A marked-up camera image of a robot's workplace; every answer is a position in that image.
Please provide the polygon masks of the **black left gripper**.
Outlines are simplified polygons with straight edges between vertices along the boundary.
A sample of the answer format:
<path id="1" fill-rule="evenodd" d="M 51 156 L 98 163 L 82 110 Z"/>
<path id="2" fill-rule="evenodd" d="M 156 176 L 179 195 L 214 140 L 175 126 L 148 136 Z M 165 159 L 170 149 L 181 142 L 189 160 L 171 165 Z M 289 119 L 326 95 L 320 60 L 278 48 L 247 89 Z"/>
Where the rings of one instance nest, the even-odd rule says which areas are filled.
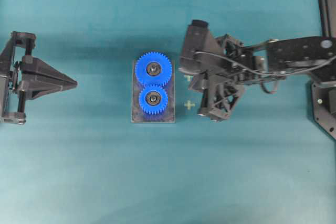
<path id="1" fill-rule="evenodd" d="M 59 72 L 44 61 L 35 58 L 32 50 L 35 48 L 36 36 L 32 33 L 11 32 L 10 39 L 1 52 L 1 122 L 23 125 L 26 123 L 25 102 L 35 100 L 44 95 L 62 92 L 77 87 L 77 81 Z M 22 47 L 25 55 L 20 62 L 15 62 L 15 49 Z M 23 73 L 34 74 L 51 80 L 26 80 L 18 86 L 19 69 Z M 9 111 L 9 95 L 18 95 L 18 109 Z"/>

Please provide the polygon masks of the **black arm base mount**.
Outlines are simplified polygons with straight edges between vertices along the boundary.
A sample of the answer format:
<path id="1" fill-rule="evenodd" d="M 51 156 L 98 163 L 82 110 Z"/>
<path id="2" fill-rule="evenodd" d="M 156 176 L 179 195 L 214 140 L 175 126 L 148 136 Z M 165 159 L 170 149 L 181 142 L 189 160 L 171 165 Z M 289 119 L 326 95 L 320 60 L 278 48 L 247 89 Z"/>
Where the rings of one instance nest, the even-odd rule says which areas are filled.
<path id="1" fill-rule="evenodd" d="M 306 83 L 307 118 L 335 142 L 335 87 Z"/>

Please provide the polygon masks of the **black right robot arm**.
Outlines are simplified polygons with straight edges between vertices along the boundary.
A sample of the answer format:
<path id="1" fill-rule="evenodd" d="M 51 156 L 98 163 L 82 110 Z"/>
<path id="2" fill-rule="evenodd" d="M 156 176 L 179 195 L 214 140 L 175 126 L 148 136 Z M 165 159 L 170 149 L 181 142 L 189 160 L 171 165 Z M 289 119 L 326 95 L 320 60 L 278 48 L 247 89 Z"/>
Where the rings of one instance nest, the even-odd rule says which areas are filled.
<path id="1" fill-rule="evenodd" d="M 335 85 L 335 38 L 304 37 L 244 44 L 230 35 L 204 39 L 187 35 L 180 72 L 193 77 L 189 89 L 203 94 L 198 114 L 228 120 L 245 86 L 273 94 L 287 76 L 306 74 L 317 85 Z"/>

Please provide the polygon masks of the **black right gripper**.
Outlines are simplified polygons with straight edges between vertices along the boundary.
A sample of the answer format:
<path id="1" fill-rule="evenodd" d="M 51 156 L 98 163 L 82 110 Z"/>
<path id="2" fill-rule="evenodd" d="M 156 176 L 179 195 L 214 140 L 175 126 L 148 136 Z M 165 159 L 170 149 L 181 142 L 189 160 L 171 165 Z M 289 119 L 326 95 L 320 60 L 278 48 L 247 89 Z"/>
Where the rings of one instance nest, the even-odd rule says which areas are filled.
<path id="1" fill-rule="evenodd" d="M 243 44 L 228 34 L 215 39 L 223 48 L 222 56 L 226 55 L 224 50 L 228 49 L 229 52 L 232 52 L 233 49 Z M 224 64 L 220 68 L 212 68 L 192 76 L 193 79 L 188 86 L 190 90 L 203 94 L 197 114 L 206 116 L 215 122 L 229 119 L 232 110 L 245 91 L 242 85 L 235 84 L 229 78 L 230 63 L 223 61 Z"/>

